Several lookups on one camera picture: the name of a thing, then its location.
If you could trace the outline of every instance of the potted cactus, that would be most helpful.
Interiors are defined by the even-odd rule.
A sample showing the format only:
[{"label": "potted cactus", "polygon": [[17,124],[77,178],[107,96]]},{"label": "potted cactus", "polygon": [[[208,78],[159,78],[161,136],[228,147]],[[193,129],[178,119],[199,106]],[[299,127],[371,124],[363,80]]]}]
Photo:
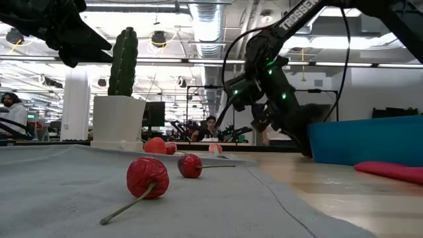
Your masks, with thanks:
[{"label": "potted cactus", "polygon": [[142,127],[145,101],[131,97],[137,47],[137,33],[132,27],[127,27],[116,39],[108,96],[94,98],[93,147],[142,150],[143,144],[137,137]]}]

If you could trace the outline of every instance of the white planter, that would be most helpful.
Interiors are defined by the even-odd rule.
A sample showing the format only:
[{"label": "white planter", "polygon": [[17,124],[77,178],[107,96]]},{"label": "white planter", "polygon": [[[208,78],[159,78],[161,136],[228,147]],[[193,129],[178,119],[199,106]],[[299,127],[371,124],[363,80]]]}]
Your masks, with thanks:
[{"label": "white planter", "polygon": [[132,97],[95,97],[91,146],[141,151],[143,144],[137,137],[144,109],[145,101]]}]

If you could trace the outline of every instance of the cactus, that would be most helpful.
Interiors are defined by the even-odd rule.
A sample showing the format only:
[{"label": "cactus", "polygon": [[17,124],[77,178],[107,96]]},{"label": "cactus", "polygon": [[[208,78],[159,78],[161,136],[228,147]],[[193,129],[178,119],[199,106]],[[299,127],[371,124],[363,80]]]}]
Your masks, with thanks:
[{"label": "cactus", "polygon": [[128,97],[132,95],[137,56],[137,33],[132,27],[127,27],[117,37],[113,47],[113,63],[110,70],[108,95]]}]

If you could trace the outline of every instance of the pink cushion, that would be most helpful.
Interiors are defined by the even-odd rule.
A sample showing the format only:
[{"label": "pink cushion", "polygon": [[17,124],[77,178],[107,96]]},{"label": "pink cushion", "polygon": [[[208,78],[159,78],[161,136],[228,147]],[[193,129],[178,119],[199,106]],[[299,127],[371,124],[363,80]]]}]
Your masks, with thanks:
[{"label": "pink cushion", "polygon": [[423,185],[423,167],[406,167],[394,163],[367,161],[354,165],[354,169],[373,175]]}]

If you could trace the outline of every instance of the gray cloth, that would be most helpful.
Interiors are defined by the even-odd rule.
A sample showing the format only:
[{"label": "gray cloth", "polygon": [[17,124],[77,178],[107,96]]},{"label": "gray cloth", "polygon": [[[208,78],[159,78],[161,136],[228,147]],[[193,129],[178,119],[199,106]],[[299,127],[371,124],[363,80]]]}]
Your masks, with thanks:
[{"label": "gray cloth", "polygon": [[328,217],[255,163],[203,159],[200,178],[182,178],[178,157],[160,155],[171,184],[160,199],[136,204],[126,188],[129,164],[144,153],[83,146],[0,147],[0,237],[276,238],[375,237]]}]

